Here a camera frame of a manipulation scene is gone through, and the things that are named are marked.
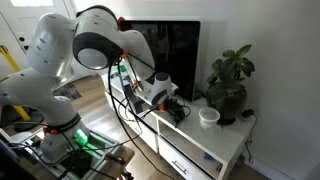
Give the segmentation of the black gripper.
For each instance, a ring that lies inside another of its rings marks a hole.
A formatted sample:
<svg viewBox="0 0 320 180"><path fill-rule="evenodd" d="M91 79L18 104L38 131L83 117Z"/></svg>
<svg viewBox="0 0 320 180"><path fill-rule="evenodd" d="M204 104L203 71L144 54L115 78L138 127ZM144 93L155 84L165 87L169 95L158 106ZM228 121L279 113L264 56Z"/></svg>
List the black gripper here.
<svg viewBox="0 0 320 180"><path fill-rule="evenodd" d="M168 112L175 121L175 126L178 126L181 121L191 114L191 108L185 103L179 104L176 99L166 99L158 106L161 112Z"/></svg>

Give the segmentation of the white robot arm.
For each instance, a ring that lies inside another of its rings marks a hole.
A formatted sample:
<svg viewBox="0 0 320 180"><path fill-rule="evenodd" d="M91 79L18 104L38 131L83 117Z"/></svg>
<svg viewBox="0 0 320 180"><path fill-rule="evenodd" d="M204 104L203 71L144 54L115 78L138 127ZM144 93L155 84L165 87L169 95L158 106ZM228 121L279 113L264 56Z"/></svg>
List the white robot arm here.
<svg viewBox="0 0 320 180"><path fill-rule="evenodd" d="M139 96L150 105L164 103L177 89L168 74L156 70L144 35L120 29L119 19L101 5L78 12L74 19L44 14L34 29L26 60L28 68L1 80L0 99L3 105L31 107L47 120L40 144L47 163L67 154L66 146L78 130L90 133L71 100L53 94L80 70L103 71L121 62Z"/></svg>

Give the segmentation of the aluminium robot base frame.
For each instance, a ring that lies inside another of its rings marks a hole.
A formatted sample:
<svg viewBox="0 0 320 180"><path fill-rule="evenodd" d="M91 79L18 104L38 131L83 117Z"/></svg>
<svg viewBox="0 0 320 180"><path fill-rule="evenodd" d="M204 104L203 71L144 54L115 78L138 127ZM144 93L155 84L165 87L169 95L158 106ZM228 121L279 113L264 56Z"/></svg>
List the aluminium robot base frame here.
<svg viewBox="0 0 320 180"><path fill-rule="evenodd" d="M62 134L62 151L56 152L58 158L51 161L40 148L44 136L45 133L38 130L20 145L58 180L95 180L100 176L115 179L116 176L107 173L107 170L111 170L114 164L126 164L119 155L122 145L118 141L92 130L85 134L80 129L70 137Z"/></svg>

